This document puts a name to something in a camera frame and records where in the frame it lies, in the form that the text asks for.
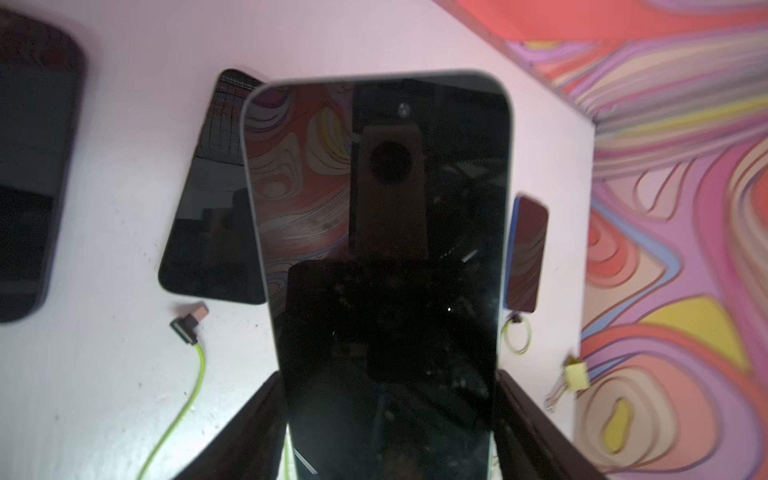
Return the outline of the black phone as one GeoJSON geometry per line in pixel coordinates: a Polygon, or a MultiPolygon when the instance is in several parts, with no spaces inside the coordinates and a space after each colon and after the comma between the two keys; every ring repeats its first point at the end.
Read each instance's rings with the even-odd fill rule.
{"type": "Polygon", "coordinates": [[[216,81],[159,266],[171,293],[266,300],[240,141],[243,103],[260,85],[235,69],[216,81]]]}
{"type": "Polygon", "coordinates": [[[44,303],[87,61],[70,35],[1,10],[1,321],[44,303]]]}
{"type": "Polygon", "coordinates": [[[473,71],[272,83],[241,146],[300,479],[486,479],[511,107],[473,71]]]}

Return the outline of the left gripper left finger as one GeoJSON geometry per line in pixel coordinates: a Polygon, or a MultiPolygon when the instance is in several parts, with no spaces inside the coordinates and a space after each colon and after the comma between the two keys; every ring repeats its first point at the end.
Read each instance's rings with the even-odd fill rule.
{"type": "Polygon", "coordinates": [[[286,426],[284,386],[276,371],[176,479],[275,479],[286,426]]]}

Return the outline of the blue phone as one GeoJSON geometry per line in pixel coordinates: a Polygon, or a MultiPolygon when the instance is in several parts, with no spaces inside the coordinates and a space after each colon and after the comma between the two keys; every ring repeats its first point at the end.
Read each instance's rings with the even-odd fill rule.
{"type": "Polygon", "coordinates": [[[527,196],[515,199],[508,240],[508,310],[533,313],[536,309],[548,220],[549,212],[543,204],[527,196]]]}

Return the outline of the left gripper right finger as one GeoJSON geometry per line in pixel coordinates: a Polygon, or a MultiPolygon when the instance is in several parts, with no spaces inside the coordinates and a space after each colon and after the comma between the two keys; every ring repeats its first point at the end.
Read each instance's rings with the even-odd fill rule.
{"type": "Polygon", "coordinates": [[[505,480],[605,479],[502,369],[495,372],[493,432],[505,480]]]}

